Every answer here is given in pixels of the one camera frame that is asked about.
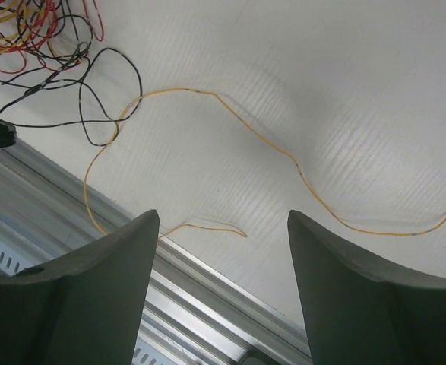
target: yellow wire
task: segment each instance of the yellow wire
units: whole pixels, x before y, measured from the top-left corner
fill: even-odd
[[[120,119],[122,119],[125,114],[128,112],[128,110],[135,105],[138,101],[146,98],[146,97],[152,97],[155,95],[160,95],[160,94],[167,94],[170,92],[174,92],[174,91],[189,91],[192,93],[196,93],[196,94],[203,94],[203,95],[208,95],[208,96],[212,96],[215,97],[221,104],[223,104],[223,106],[231,113],[233,114],[248,130],[252,131],[258,138],[260,138],[265,144],[267,144],[268,146],[272,147],[275,151],[280,152],[281,154],[284,154],[285,156],[287,156],[297,167],[297,170],[299,171],[299,175],[300,175],[300,179],[302,180],[302,182],[304,183],[304,185],[307,187],[307,189],[310,191],[310,193],[314,196],[315,199],[317,199],[317,201],[326,209],[326,211],[329,212],[329,214],[336,219],[339,223],[341,223],[343,226],[354,230],[356,232],[360,232],[360,233],[365,233],[365,234],[371,234],[371,235],[377,235],[377,236],[422,236],[425,235],[427,233],[431,233],[434,230],[439,229],[440,227],[442,227],[444,224],[446,224],[446,216],[445,218],[440,221],[438,224],[436,224],[434,227],[429,228],[427,230],[422,230],[419,232],[415,232],[415,233],[398,233],[398,232],[381,232],[381,231],[373,231],[373,230],[363,230],[361,228],[358,227],[354,227],[349,225],[348,223],[346,223],[341,217],[337,216],[333,210],[331,209],[331,207],[329,207],[329,205],[327,205],[322,198],[319,196],[319,194],[314,190],[314,188],[310,185],[310,183],[308,182],[308,180],[305,178],[304,173],[302,171],[302,169],[300,168],[299,162],[297,161],[297,159],[288,151],[285,151],[284,149],[278,147],[276,144],[274,144],[273,142],[269,141],[267,138],[265,138],[261,133],[257,132],[248,122],[246,122],[231,106],[228,105],[228,103],[226,101],[223,100],[223,98],[217,94],[214,93],[213,91],[205,91],[205,90],[198,90],[198,89],[191,89],[191,88],[187,88],[187,87],[172,87],[172,88],[168,88],[168,89],[162,89],[162,90],[157,90],[157,91],[152,91],[148,94],[145,94],[141,97],[137,97],[136,99],[134,99],[131,103],[129,103],[125,109],[123,110],[122,114],[120,115]],[[89,172],[91,170],[91,168],[94,165],[94,162],[97,160],[97,158],[108,148],[108,146],[113,143],[114,139],[116,137],[116,133],[113,133],[113,136],[111,137],[111,139],[109,140],[109,142],[106,144],[106,146],[104,146],[94,157],[94,159],[91,161],[89,167],[86,170],[86,174],[84,175],[84,202],[86,204],[86,209],[87,209],[87,213],[89,214],[91,220],[93,221],[94,225],[96,226],[96,228],[98,230],[100,230],[101,233],[106,234],[106,231],[103,230],[102,227],[99,226],[99,224],[96,222],[96,220],[94,219],[93,216],[93,212],[90,209],[89,206],[89,202],[87,200],[87,177],[89,175]],[[209,227],[201,227],[201,226],[196,226],[194,224],[180,224],[179,226],[177,226],[176,228],[172,229],[171,231],[169,231],[168,233],[165,233],[162,236],[168,236],[169,234],[175,232],[176,230],[179,230],[182,227],[194,227],[194,228],[199,228],[199,229],[204,229],[204,230],[214,230],[214,231],[223,231],[223,232],[233,232],[236,233],[240,236],[246,236],[246,234],[242,231],[235,231],[235,230],[229,230],[229,229],[223,229],[223,228],[209,228]]]
[[[168,235],[176,232],[177,230],[180,230],[183,227],[198,228],[199,230],[212,230],[214,232],[229,232],[229,233],[237,234],[238,236],[241,236],[243,238],[248,237],[248,235],[245,232],[243,232],[242,230],[240,230],[239,228],[237,230],[232,230],[231,228],[214,228],[214,227],[199,226],[197,224],[183,223],[175,228],[172,228],[169,232],[164,233],[159,238],[167,237]]]

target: tangled wires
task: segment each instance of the tangled wires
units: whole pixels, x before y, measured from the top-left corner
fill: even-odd
[[[10,123],[23,128],[55,128],[61,125],[82,124],[84,134],[90,144],[98,144],[89,136],[87,123],[111,122],[115,126],[115,136],[119,133],[119,122],[130,118],[138,108],[134,105],[131,112],[123,119],[115,119],[108,115],[95,90],[86,82],[93,65],[105,52],[115,52],[120,55],[134,70],[138,82],[139,96],[142,95],[141,76],[134,63],[117,49],[106,47],[93,58],[89,57],[93,40],[102,41],[105,31],[103,20],[99,13],[96,0],[93,7],[97,13],[97,25],[91,24],[87,0],[83,0],[84,15],[73,14],[69,0],[12,0],[0,1],[0,56],[19,55],[22,66],[18,70],[1,70],[3,75],[13,75],[9,79],[1,79],[1,85],[23,88],[24,93],[0,109],[0,115],[11,106],[42,90],[59,90],[65,87],[77,86],[79,120],[63,122],[54,125],[25,125]],[[37,67],[29,67],[32,62]],[[84,70],[76,78],[65,76],[65,71],[82,67]],[[28,74],[38,76],[38,82],[23,84],[20,80]],[[104,120],[84,120],[83,92],[89,91],[95,98]]]

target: white surface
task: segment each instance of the white surface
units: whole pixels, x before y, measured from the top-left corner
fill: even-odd
[[[324,200],[350,223],[420,230],[443,217],[446,0],[104,0],[99,6],[106,44],[135,61],[146,91],[186,86],[230,96],[252,125],[298,157]],[[107,56],[90,78],[113,115],[135,95],[129,72]],[[17,95],[3,87],[0,106]],[[38,94],[3,116],[45,124],[76,119],[76,97],[74,89]],[[102,141],[110,127],[90,130]],[[19,135],[79,177],[96,153],[79,126]],[[410,238],[341,227],[290,161],[210,97],[146,99],[100,158],[90,184],[134,214],[156,208],[165,228],[190,217],[241,227],[246,240],[192,229],[172,238],[297,322],[289,209],[388,259],[446,277],[446,226]]]

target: metal frame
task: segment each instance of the metal frame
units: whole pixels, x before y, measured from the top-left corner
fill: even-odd
[[[90,192],[90,202],[108,230],[133,218],[96,192]],[[0,245],[6,262],[36,265],[99,236],[79,179],[21,141],[0,151]],[[234,364],[250,348],[283,364],[312,363],[302,328],[168,239],[157,247],[138,336],[179,365]]]

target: dark gray plastic part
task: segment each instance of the dark gray plastic part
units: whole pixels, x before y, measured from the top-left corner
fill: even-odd
[[[0,277],[0,364],[131,364],[159,218]]]
[[[446,279],[383,259],[297,211],[288,228],[314,365],[446,365]]]

